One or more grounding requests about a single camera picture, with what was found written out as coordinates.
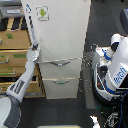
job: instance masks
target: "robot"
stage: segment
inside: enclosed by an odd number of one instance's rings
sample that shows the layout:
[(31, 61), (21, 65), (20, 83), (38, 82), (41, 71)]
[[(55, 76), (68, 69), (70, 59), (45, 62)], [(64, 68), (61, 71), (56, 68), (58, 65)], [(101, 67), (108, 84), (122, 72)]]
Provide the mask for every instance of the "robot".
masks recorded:
[[(120, 13), (128, 35), (128, 9)], [(97, 47), (92, 60), (93, 92), (105, 105), (115, 105), (128, 90), (128, 37), (114, 34), (110, 47)]]

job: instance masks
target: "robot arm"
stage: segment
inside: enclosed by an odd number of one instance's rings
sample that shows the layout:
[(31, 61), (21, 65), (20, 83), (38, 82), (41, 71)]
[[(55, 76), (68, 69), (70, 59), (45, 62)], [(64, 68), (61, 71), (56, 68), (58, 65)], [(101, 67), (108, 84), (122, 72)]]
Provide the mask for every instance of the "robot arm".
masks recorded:
[(25, 73), (7, 89), (7, 95), (15, 97), (20, 103), (24, 97), (25, 91), (29, 86), (34, 73), (35, 64), (33, 61), (27, 61), (25, 65)]
[(113, 59), (113, 55), (117, 50), (118, 45), (122, 42), (123, 36), (120, 34), (114, 34), (111, 37), (111, 46), (107, 48), (107, 50), (103, 50), (103, 57), (100, 58), (100, 69), (107, 70), (111, 64)]

